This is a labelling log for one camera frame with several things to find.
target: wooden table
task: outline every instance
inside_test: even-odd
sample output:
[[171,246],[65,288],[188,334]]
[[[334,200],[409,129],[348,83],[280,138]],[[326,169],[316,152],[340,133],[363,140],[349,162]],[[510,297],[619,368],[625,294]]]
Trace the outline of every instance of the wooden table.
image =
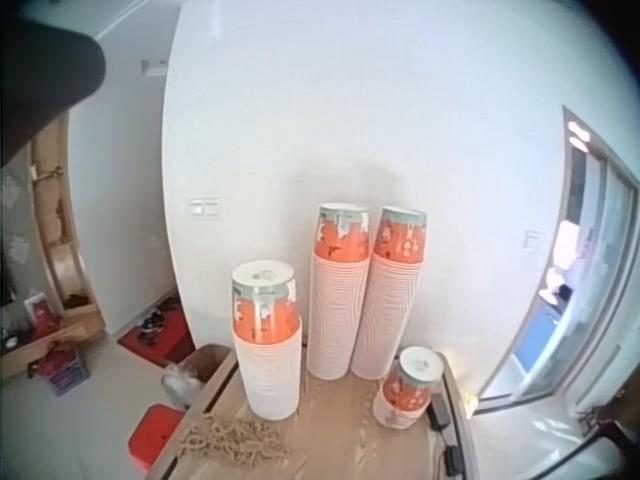
[[191,422],[202,413],[214,412],[238,418],[256,418],[242,385],[235,353],[225,359],[204,387],[167,442],[149,472],[151,480],[199,479],[445,479],[445,444],[462,449],[465,473],[458,479],[478,479],[473,439],[460,394],[446,358],[443,380],[436,390],[447,400],[452,418],[442,434],[429,428],[426,415],[408,430],[379,425],[371,414],[378,382],[349,373],[340,380],[324,382],[302,366],[300,406],[290,418],[274,422],[285,441],[293,446],[287,460],[246,470],[214,460],[176,457]]

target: wooden cabinet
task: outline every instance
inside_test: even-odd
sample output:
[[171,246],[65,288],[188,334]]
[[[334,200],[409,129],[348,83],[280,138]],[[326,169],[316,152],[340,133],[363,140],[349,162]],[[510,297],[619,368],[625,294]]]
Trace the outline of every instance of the wooden cabinet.
[[73,224],[67,176],[67,114],[44,128],[27,146],[29,191],[36,242],[53,295],[48,298],[62,316],[58,331],[2,356],[2,376],[25,371],[42,358],[54,341],[82,342],[96,337],[104,321],[84,275]]
[[67,175],[67,115],[45,127],[31,143],[30,173],[33,206],[43,260],[60,312],[93,306],[95,298],[80,261]]

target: paper cup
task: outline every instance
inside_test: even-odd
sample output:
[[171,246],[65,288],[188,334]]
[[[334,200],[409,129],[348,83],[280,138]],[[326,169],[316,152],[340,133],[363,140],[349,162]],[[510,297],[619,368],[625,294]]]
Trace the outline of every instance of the paper cup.
[[366,380],[391,368],[420,279],[419,264],[397,264],[372,255],[369,281],[351,371]]
[[350,203],[323,203],[314,253],[325,260],[357,263],[369,257],[369,211]]
[[373,251],[398,263],[420,264],[427,241],[427,214],[419,210],[384,207]]
[[429,406],[432,387],[443,371],[435,352],[424,347],[405,348],[373,401],[375,419],[385,427],[409,428]]
[[233,331],[246,342],[279,344],[300,328],[293,268],[276,260],[256,260],[231,274]]
[[349,370],[358,334],[369,260],[338,263],[313,256],[307,369],[322,380]]
[[258,345],[235,333],[233,341],[253,413],[271,421],[293,415],[300,403],[302,329],[280,344]]

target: light switch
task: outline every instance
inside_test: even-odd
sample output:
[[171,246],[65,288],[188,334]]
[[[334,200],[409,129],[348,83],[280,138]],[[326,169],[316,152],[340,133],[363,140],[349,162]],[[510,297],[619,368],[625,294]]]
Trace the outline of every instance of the light switch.
[[220,201],[220,198],[205,198],[203,203],[205,216],[220,218],[222,215],[222,202]]
[[189,213],[194,216],[202,216],[204,214],[204,202],[202,200],[189,201]]
[[524,250],[535,250],[540,240],[540,232],[535,230],[526,230],[524,232],[524,242],[522,248]]

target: orange paper cup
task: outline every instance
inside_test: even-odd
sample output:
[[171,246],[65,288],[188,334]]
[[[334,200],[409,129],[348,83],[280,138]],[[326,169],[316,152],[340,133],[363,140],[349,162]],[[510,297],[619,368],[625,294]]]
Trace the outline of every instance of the orange paper cup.
[[233,331],[245,342],[273,345],[300,327],[293,268],[275,260],[257,260],[236,268],[233,282]]
[[419,210],[384,207],[374,253],[398,263],[422,263],[427,241],[427,214]]
[[362,262],[369,257],[369,211],[349,203],[323,203],[314,253],[340,263]]

